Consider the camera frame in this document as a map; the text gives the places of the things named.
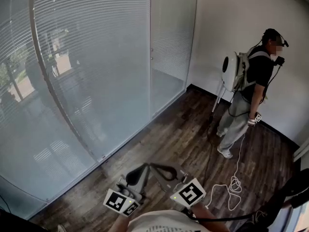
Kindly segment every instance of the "black t-shirt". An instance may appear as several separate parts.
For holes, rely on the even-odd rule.
[[[266,48],[262,45],[255,47],[249,54],[249,57],[256,52],[267,52]],[[267,87],[268,82],[271,78],[272,71],[274,69],[273,61],[265,56],[257,56],[249,60],[249,69],[247,71],[247,81],[256,81],[257,84]],[[251,102],[254,93],[255,84],[246,87],[241,94],[244,99]]]

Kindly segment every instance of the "white t-shirt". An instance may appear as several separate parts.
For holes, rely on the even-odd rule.
[[[145,213],[128,226],[127,232],[209,232],[185,214],[175,211],[152,211]]]

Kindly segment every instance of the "backpack strap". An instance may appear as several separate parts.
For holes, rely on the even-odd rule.
[[[255,57],[258,57],[258,56],[264,56],[266,58],[271,59],[270,56],[268,55],[268,53],[263,52],[263,51],[259,51],[259,52],[253,53],[250,57],[248,57],[248,59],[252,59],[252,58],[255,58]]]

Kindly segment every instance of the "gray pants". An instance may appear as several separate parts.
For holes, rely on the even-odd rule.
[[[237,92],[229,111],[232,115],[237,116],[249,112],[250,106],[251,105],[242,98],[241,93]],[[230,150],[234,142],[236,142],[247,131],[249,127],[247,124],[248,117],[249,113],[243,114],[239,117],[233,117],[228,113],[228,110],[226,110],[218,127],[218,134],[225,134],[219,145],[220,150]]]

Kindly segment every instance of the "dark wood floor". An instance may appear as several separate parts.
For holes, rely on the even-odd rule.
[[[236,170],[240,146],[239,140],[231,149],[234,154],[232,159],[224,159],[216,151],[215,143],[206,132],[213,102],[214,98],[208,94],[188,90],[107,162],[31,221],[48,229],[61,223],[68,232],[107,231],[117,217],[115,212],[102,205],[107,189],[113,187],[121,172],[141,162],[177,162],[202,183],[210,157],[204,201],[208,203],[214,184],[229,185],[230,177]],[[209,133],[226,108],[226,104],[219,105]],[[293,150],[288,142],[261,124],[247,131],[242,147],[237,173],[243,188],[242,201],[230,212],[226,189],[217,188],[210,210],[219,218],[244,215],[259,208],[294,172]],[[165,197],[153,176],[146,191],[149,199],[134,216],[154,210],[181,209]],[[227,225],[233,231],[243,222],[227,222]]]

